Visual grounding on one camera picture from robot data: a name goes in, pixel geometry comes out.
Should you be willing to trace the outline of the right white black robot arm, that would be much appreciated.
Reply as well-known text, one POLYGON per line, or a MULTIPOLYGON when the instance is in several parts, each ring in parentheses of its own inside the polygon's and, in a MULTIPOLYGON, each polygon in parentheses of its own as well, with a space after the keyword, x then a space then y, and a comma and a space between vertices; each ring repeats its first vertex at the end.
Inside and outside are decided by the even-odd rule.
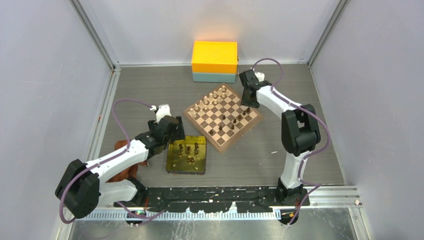
POLYGON ((286 98, 270 82, 260 80, 252 69, 240 73, 239 79, 243 86, 243 106, 255 109, 265 106, 281 120, 281 142, 286 159, 276 198, 283 205, 291 205, 303 191, 302 177, 308 155, 321 141, 315 108, 286 98))

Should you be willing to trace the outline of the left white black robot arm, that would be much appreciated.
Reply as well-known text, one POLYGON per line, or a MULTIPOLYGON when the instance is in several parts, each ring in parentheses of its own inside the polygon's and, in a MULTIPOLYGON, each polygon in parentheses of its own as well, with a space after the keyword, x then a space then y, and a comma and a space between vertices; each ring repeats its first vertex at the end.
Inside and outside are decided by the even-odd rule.
POLYGON ((108 155, 87 162, 73 160, 55 190, 59 209, 67 208, 75 219, 82 219, 97 207, 115 203, 141 206, 147 190, 140 181, 132 176, 115 182, 111 178, 161 154, 170 143, 185 139, 181 116, 166 115, 159 121, 148 121, 148 126, 147 132, 108 155))

